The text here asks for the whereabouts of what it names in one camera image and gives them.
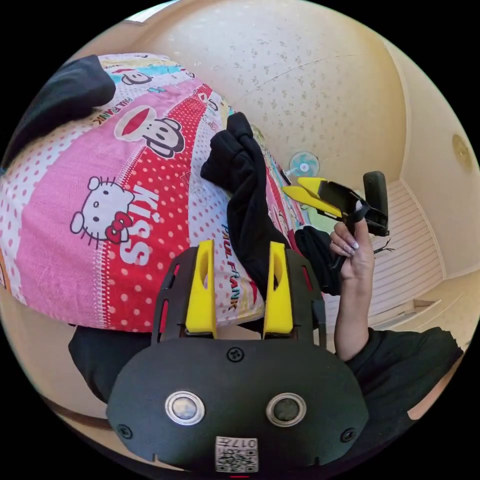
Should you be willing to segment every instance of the qr code label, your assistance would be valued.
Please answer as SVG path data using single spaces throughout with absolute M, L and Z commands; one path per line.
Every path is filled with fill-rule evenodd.
M 218 436 L 215 441 L 217 472 L 254 473 L 259 471 L 259 451 L 256 438 Z

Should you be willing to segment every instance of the hello kitty print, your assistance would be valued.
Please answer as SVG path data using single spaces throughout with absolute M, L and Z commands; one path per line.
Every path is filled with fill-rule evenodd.
M 0 177 L 0 286 L 62 322 L 150 332 L 170 262 L 212 239 L 218 324 L 261 318 L 263 300 L 230 246 L 229 196 L 200 176 L 233 110 L 167 57 L 100 62 L 113 100 L 34 141 Z M 275 168 L 267 194 L 284 231 Z

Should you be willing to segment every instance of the hand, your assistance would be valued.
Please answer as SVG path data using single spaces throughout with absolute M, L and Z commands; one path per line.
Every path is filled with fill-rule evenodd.
M 340 274 L 344 281 L 373 282 L 375 257 L 365 219 L 355 224 L 354 237 L 344 223 L 337 223 L 330 234 L 330 249 L 346 257 Z

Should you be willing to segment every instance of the screw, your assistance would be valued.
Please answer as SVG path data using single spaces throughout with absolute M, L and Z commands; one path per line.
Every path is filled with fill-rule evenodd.
M 344 444 L 347 444 L 348 442 L 351 442 L 355 436 L 356 432 L 354 428 L 347 428 L 341 435 L 340 435 L 340 441 Z
M 234 346 L 226 353 L 226 357 L 231 362 L 237 363 L 237 362 L 241 362 L 244 359 L 245 354 L 243 350 Z
M 123 425 L 123 423 L 121 423 L 117 428 L 116 428 L 116 431 L 118 432 L 118 434 L 123 437 L 125 440 L 130 440 L 134 434 L 132 433 L 132 431 L 130 430 L 130 428 L 128 428 L 126 425 Z

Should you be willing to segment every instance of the small fan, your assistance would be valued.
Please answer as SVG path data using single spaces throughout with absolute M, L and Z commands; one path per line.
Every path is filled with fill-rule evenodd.
M 299 151 L 290 159 L 289 168 L 287 175 L 315 177 L 320 170 L 320 161 L 309 151 Z

